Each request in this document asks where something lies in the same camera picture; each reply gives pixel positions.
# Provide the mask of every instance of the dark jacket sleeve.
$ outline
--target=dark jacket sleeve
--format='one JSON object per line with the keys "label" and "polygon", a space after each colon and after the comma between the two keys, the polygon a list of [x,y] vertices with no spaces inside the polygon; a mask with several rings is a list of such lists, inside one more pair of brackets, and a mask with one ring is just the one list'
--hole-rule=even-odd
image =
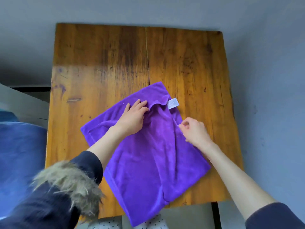
{"label": "dark jacket sleeve", "polygon": [[[71,160],[85,174],[99,185],[103,177],[100,160],[89,151],[82,152]],[[80,210],[71,208],[71,198],[57,193],[60,189],[48,182],[40,185],[32,194],[19,204],[5,219],[0,220],[0,228],[7,229],[73,229],[79,219]]]}
{"label": "dark jacket sleeve", "polygon": [[275,202],[254,212],[246,220],[247,229],[301,229],[305,224],[284,203]]}

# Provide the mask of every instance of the microfiber towel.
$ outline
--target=microfiber towel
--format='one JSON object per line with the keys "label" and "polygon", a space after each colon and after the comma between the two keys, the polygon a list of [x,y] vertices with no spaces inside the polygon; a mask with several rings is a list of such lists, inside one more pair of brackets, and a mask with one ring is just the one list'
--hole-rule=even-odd
{"label": "microfiber towel", "polygon": [[135,92],[86,123],[81,131],[88,144],[98,141],[116,124],[127,103],[137,99],[148,102],[143,128],[120,143],[104,170],[133,227],[155,216],[210,169],[201,152],[185,141],[178,127],[181,115],[177,108],[168,109],[171,97],[162,82]]}

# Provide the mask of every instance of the towel label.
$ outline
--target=towel label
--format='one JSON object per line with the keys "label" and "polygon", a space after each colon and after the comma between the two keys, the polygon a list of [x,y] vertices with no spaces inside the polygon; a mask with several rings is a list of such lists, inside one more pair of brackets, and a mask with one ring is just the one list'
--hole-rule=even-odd
{"label": "towel label", "polygon": [[177,106],[179,106],[177,98],[173,98],[173,99],[171,99],[167,102],[168,109],[172,109],[172,108],[177,107]]}

